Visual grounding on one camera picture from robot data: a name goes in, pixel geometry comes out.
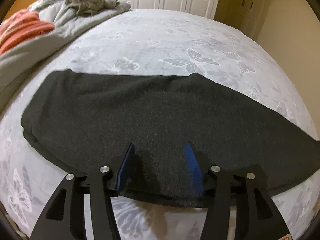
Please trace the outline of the grey crumpled garment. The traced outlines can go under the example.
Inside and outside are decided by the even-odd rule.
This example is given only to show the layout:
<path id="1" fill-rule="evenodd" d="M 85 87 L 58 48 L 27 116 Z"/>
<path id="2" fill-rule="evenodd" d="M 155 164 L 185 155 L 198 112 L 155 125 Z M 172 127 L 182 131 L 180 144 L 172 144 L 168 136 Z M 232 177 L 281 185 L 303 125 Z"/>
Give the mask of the grey crumpled garment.
<path id="1" fill-rule="evenodd" d="M 75 11 L 76 16 L 93 16 L 104 10 L 121 9 L 126 12 L 131 9 L 129 2 L 118 0 L 65 0 L 65 4 Z"/>

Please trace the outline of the light grey-blue duvet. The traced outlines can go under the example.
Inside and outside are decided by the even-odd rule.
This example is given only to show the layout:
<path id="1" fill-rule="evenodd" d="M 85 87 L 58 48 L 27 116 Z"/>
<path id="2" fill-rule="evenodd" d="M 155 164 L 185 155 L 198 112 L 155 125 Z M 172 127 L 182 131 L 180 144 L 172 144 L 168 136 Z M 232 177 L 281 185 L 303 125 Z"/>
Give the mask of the light grey-blue duvet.
<path id="1" fill-rule="evenodd" d="M 116 9 L 104 10 L 93 16 L 76 16 L 75 11 L 66 6 L 65 0 L 38 0 L 27 9 L 37 11 L 40 20 L 52 22 L 55 29 L 1 54 L 1 109 L 6 107 L 39 62 L 99 23 L 124 13 Z"/>

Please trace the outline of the black pants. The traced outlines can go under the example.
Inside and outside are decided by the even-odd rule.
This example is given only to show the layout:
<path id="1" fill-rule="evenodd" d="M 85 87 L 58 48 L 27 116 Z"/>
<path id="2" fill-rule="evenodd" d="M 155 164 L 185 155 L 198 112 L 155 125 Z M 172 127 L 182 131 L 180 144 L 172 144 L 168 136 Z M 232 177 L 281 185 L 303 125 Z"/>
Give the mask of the black pants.
<path id="1" fill-rule="evenodd" d="M 27 142 L 66 172 L 85 176 L 124 153 L 136 156 L 122 195 L 167 206 L 206 207 L 183 154 L 207 166 L 260 166 L 271 195 L 319 170 L 319 142 L 251 98 L 200 74 L 50 73 L 22 114 Z"/>

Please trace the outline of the orange-pink striped blanket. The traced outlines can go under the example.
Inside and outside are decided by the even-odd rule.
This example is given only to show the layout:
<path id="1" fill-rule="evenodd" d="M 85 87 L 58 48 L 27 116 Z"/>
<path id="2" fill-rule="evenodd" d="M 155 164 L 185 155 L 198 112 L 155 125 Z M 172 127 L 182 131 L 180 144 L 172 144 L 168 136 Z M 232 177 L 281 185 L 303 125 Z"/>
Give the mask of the orange-pink striped blanket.
<path id="1" fill-rule="evenodd" d="M 40 20 L 37 11 L 19 10 L 1 23 L 1 54 L 54 29 L 55 25 L 52 22 Z"/>

